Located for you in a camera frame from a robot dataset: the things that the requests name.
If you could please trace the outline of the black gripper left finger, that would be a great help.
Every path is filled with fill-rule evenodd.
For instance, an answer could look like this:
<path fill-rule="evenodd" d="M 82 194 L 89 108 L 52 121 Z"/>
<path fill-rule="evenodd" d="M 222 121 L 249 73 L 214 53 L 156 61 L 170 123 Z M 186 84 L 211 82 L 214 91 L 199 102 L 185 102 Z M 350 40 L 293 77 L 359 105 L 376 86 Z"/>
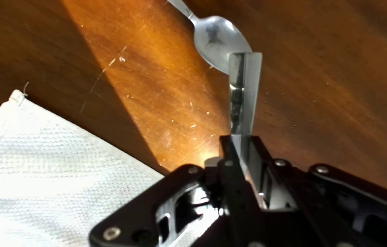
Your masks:
<path fill-rule="evenodd" d="M 229 134 L 233 143 L 238 167 L 243 176 L 247 176 L 245 152 L 243 139 L 243 72 L 244 56 L 237 53 L 229 57 Z"/>

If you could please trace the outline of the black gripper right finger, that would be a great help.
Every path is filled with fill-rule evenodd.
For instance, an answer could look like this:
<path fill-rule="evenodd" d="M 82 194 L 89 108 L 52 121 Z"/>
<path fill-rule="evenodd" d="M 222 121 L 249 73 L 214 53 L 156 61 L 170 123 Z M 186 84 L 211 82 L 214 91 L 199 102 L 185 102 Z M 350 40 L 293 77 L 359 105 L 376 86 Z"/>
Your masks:
<path fill-rule="evenodd" d="M 258 88 L 262 68 L 262 54 L 252 53 L 244 58 L 244 102 L 245 102 L 245 154 L 244 163 L 248 168 L 248 180 L 259 206 L 267 206 L 266 165 L 262 154 L 252 143 L 252 130 L 255 123 Z"/>

